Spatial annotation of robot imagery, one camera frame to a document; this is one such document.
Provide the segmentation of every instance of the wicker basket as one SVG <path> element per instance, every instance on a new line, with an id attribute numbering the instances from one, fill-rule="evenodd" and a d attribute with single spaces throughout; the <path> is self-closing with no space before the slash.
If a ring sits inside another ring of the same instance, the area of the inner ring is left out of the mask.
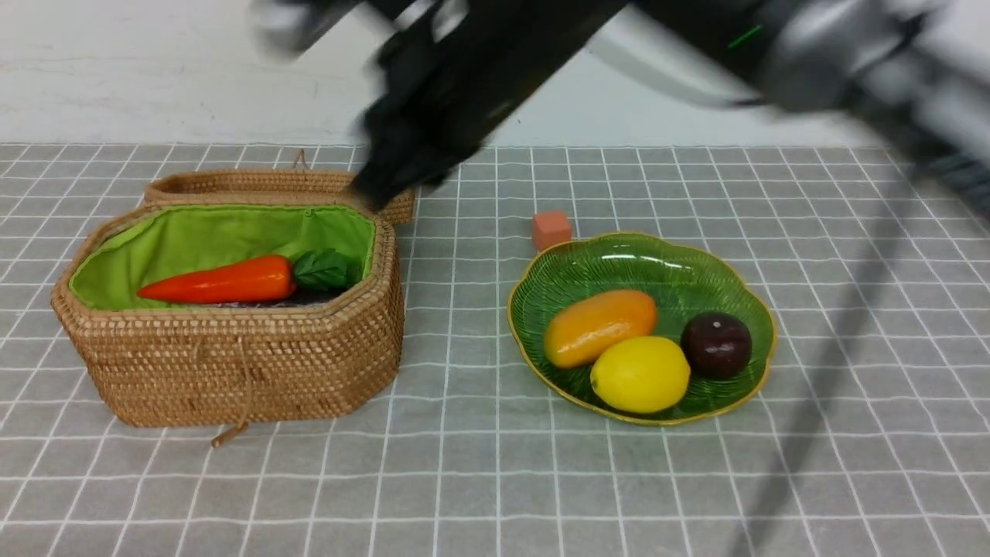
<path id="1" fill-rule="evenodd" d="M 150 202 L 105 223 L 52 291 L 58 320 L 121 421 L 138 427 L 236 424 L 214 440 L 219 446 L 251 421 L 350 413 L 393 381 L 405 319 L 394 231 L 345 198 L 333 204 L 374 223 L 370 272 L 327 303 L 101 311 L 70 289 L 76 270 L 100 245 L 166 207 L 314 202 L 307 195 L 200 197 Z"/>
<path id="2" fill-rule="evenodd" d="M 145 203 L 175 199 L 199 199 L 210 193 L 237 193 L 262 200 L 290 193 L 339 198 L 354 174 L 311 170 L 305 152 L 300 150 L 293 168 L 211 170 L 174 174 L 153 181 L 145 188 Z M 381 216 L 393 226 L 412 222 L 416 211 L 416 191 L 407 189 L 381 210 Z"/>

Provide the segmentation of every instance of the small block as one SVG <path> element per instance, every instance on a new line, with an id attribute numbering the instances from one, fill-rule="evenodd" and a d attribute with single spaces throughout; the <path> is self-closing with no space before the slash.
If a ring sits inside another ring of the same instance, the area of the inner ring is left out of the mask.
<path id="1" fill-rule="evenodd" d="M 563 211 L 538 213 L 533 217 L 533 245 L 537 248 L 537 252 L 569 242 L 570 239 L 570 221 Z"/>

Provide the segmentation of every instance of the yellow lemon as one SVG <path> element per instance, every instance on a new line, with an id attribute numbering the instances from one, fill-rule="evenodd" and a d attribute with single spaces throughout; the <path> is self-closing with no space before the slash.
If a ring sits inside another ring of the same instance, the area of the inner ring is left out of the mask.
<path id="1" fill-rule="evenodd" d="M 691 370 L 672 340 L 643 336 L 612 345 L 591 368 L 591 388 L 610 406 L 637 414 L 670 408 L 687 393 Z"/>

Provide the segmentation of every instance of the basket string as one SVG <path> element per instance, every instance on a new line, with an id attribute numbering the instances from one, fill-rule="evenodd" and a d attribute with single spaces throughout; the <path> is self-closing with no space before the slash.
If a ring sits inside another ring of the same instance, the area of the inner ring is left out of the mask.
<path id="1" fill-rule="evenodd" d="M 298 168 L 299 164 L 302 163 L 302 171 L 310 170 L 309 164 L 306 163 L 306 150 L 300 149 L 299 153 L 296 155 L 296 160 L 292 162 L 293 168 Z"/>
<path id="2" fill-rule="evenodd" d="M 241 352 L 241 371 L 245 377 L 245 406 L 241 411 L 241 418 L 238 420 L 238 424 L 217 435 L 210 442 L 214 449 L 234 439 L 248 429 L 248 416 L 250 415 L 251 407 L 254 405 L 254 381 L 251 379 L 248 368 L 248 354 L 245 352 L 244 341 L 241 337 L 238 337 L 238 350 Z"/>

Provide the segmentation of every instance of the leaf-shaped plate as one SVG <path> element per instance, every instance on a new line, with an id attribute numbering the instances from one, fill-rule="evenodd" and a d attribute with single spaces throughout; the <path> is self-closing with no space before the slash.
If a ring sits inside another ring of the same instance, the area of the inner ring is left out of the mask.
<path id="1" fill-rule="evenodd" d="M 558 311 L 594 294 L 637 288 L 659 308 L 654 334 L 680 342 L 687 322 L 722 311 L 745 323 L 752 336 L 746 369 L 729 381 L 692 377 L 675 406 L 653 414 L 613 408 L 591 388 L 591 367 L 561 370 L 544 353 L 544 331 Z M 769 376 L 777 330 L 766 305 L 733 268 L 706 252 L 632 232 L 559 244 L 530 263 L 509 294 L 509 328 L 537 376 L 562 397 L 589 410 L 640 425 L 675 425 L 731 411 L 753 397 Z"/>

